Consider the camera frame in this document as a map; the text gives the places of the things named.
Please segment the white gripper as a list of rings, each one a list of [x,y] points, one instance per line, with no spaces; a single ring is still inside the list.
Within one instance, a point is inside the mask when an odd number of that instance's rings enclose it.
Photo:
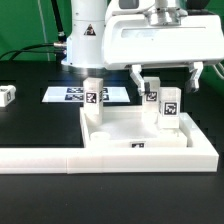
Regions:
[[[141,14],[109,19],[102,41],[102,58],[109,70],[131,66],[130,77],[140,96],[150,91],[141,76],[142,67],[162,68],[189,65],[187,93],[199,90],[203,63],[224,60],[224,33],[217,15],[195,15],[181,19],[178,26],[151,26]]]

